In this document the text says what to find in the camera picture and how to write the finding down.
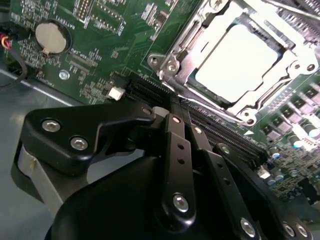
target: connector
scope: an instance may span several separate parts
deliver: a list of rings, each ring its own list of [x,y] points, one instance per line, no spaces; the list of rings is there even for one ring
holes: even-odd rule
[[[0,33],[8,35],[10,39],[15,41],[28,39],[30,32],[30,29],[24,28],[12,21],[2,22],[0,24]]]

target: black plastic bracket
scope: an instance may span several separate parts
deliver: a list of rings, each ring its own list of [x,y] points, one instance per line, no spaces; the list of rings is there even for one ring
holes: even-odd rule
[[[185,123],[181,118],[170,113],[164,124],[162,211],[157,217],[170,231],[183,232],[196,219],[191,146],[185,139]]]
[[[227,145],[217,144],[215,150],[224,158],[241,195],[267,239],[311,240],[312,234],[304,223],[294,216],[268,186],[238,158]]]
[[[156,119],[152,109],[138,102],[38,109],[27,114],[20,140],[27,152],[67,175],[86,171],[103,148],[111,133],[122,135],[132,125],[151,125]],[[46,131],[42,123],[54,120],[60,125],[56,132]],[[81,137],[88,146],[77,150],[71,139]]]
[[[215,186],[234,236],[237,239],[258,240],[260,234],[225,160],[211,151],[206,135],[196,125],[188,127],[196,159],[203,159],[208,167],[212,186]]]

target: motherboard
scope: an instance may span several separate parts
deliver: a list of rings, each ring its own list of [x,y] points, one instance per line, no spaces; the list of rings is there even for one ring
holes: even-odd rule
[[[320,12],[315,0],[284,2]],[[44,84],[84,104],[175,94],[211,139],[244,161],[265,155],[252,168],[278,197],[319,185],[313,21],[260,0],[12,0],[10,20],[31,30],[11,44]]]

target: black cable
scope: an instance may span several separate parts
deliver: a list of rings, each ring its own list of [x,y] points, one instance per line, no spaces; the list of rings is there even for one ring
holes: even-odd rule
[[[16,79],[14,79],[12,82],[6,85],[0,86],[0,92],[16,86],[18,83],[24,80],[28,75],[28,68],[25,64],[25,61],[22,59],[21,55],[13,49],[8,49],[8,53],[20,64],[21,75],[18,76]]]

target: mounting hole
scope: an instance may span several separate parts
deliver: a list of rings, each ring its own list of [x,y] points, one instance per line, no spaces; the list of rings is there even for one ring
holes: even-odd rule
[[[231,182],[230,182],[227,178],[224,178],[223,181],[224,181],[224,183],[227,184],[228,186],[231,185]]]
[[[150,62],[153,64],[153,65],[156,65],[158,63],[158,59],[156,57],[152,57],[150,59]]]
[[[182,158],[178,158],[178,163],[180,163],[180,164],[185,164],[185,160],[183,160]]]
[[[249,125],[252,125],[252,124],[255,124],[255,120],[249,119],[248,121],[246,121],[246,123]]]
[[[311,71],[315,70],[315,68],[316,68],[316,65],[310,64],[306,69],[307,69],[309,72],[311,72]]]

